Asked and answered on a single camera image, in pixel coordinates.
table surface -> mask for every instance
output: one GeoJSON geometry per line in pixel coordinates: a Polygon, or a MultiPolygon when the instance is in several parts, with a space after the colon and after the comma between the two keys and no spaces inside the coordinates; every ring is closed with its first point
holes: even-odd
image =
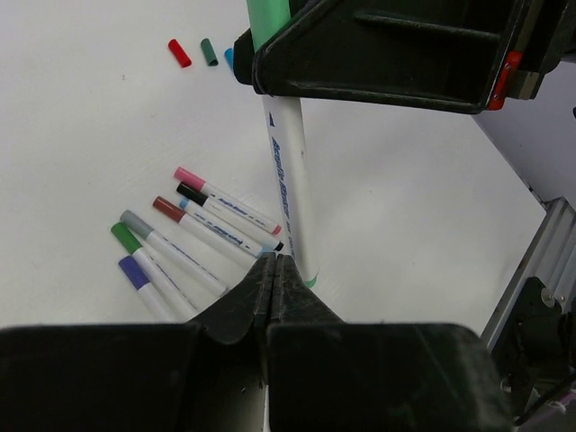
{"type": "MultiPolygon", "coordinates": [[[[151,208],[184,165],[280,220],[261,102],[223,51],[230,0],[0,6],[0,326],[151,321],[109,228],[132,209],[234,284],[242,269],[151,208]],[[220,65],[207,67],[210,37],[220,65]],[[181,69],[167,43],[193,58],[181,69]]],[[[468,116],[303,101],[321,270],[351,321],[481,332],[545,215],[468,116]]],[[[175,278],[214,301],[173,268],[175,278]]]]}

